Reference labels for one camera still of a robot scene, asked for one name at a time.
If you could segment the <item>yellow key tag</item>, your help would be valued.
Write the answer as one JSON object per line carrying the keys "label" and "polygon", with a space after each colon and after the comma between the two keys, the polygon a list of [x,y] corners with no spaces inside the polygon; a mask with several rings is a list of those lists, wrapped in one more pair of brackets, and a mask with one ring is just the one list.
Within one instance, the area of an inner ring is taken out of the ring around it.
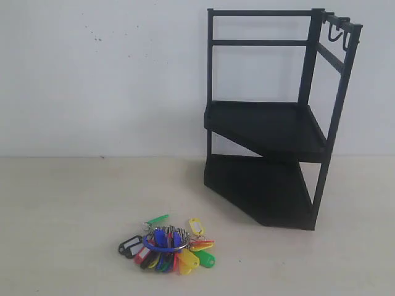
{"label": "yellow key tag", "polygon": [[189,274],[193,269],[199,267],[200,265],[200,260],[198,257],[188,249],[183,249],[180,253],[178,253],[177,258],[179,261],[179,273],[181,275]]}
{"label": "yellow key tag", "polygon": [[189,219],[188,223],[189,223],[189,226],[191,228],[192,233],[195,236],[198,236],[198,237],[199,236],[204,236],[205,229],[204,229],[200,219],[198,219],[198,218],[191,218],[191,219]]}

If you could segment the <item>green key tag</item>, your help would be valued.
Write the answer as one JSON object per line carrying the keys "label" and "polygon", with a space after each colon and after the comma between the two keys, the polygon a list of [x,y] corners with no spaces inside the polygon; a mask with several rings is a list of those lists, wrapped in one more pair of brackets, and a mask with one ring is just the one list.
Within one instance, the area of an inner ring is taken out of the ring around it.
{"label": "green key tag", "polygon": [[209,252],[206,252],[205,250],[200,250],[193,253],[196,257],[198,257],[200,266],[203,266],[205,268],[212,268],[215,266],[216,259]]}
{"label": "green key tag", "polygon": [[154,225],[154,224],[163,222],[163,221],[166,220],[168,217],[169,217],[168,214],[162,215],[162,216],[159,216],[159,217],[157,217],[157,218],[153,218],[153,219],[151,219],[151,220],[145,222],[145,224],[146,224],[146,225],[149,225],[149,226],[152,226],[152,225]]}

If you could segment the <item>blue key tag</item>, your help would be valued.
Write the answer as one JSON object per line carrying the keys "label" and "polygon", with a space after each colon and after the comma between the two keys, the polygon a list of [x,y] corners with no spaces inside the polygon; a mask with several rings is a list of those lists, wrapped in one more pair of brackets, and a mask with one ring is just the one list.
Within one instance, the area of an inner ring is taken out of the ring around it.
{"label": "blue key tag", "polygon": [[163,229],[154,230],[154,240],[156,247],[167,248],[167,235]]}

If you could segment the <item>colourful key tag bunch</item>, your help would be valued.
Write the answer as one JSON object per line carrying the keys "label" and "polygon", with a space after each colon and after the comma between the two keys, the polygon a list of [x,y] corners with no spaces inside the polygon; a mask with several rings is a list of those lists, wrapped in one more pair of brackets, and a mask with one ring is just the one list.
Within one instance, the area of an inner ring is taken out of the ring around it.
{"label": "colourful key tag bunch", "polygon": [[156,227],[142,238],[145,247],[160,253],[179,253],[189,246],[189,242],[188,232],[174,226]]}

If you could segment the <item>red key tag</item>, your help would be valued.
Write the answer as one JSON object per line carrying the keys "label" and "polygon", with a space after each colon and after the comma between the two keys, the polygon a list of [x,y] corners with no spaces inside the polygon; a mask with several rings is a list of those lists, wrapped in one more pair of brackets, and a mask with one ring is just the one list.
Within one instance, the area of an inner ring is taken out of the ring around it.
{"label": "red key tag", "polygon": [[143,247],[134,257],[134,261],[136,264],[141,264],[146,257],[150,254],[151,250],[147,247]]}

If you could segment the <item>black key tag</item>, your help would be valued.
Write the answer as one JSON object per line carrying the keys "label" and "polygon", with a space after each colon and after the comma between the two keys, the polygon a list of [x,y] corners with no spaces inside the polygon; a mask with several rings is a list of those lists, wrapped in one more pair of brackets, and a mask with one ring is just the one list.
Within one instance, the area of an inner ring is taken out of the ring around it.
{"label": "black key tag", "polygon": [[133,258],[139,250],[143,247],[143,237],[140,235],[134,236],[125,242],[122,242],[118,247],[118,252],[126,257]]}

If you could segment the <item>black two-tier corner shelf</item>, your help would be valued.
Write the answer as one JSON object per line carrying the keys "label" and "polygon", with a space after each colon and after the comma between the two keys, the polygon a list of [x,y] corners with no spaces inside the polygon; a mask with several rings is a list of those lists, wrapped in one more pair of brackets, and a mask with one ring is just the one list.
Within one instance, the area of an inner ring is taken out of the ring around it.
{"label": "black two-tier corner shelf", "polygon": [[[216,17],[308,17],[306,39],[216,39]],[[250,156],[216,154],[207,143],[204,184],[259,224],[315,229],[330,167],[362,25],[350,20],[344,52],[341,19],[321,8],[309,10],[207,11],[207,137],[217,134],[252,152]],[[216,101],[213,98],[213,53],[219,46],[304,47],[296,102]],[[315,62],[323,57],[340,75],[329,130],[324,133],[310,108]]]}

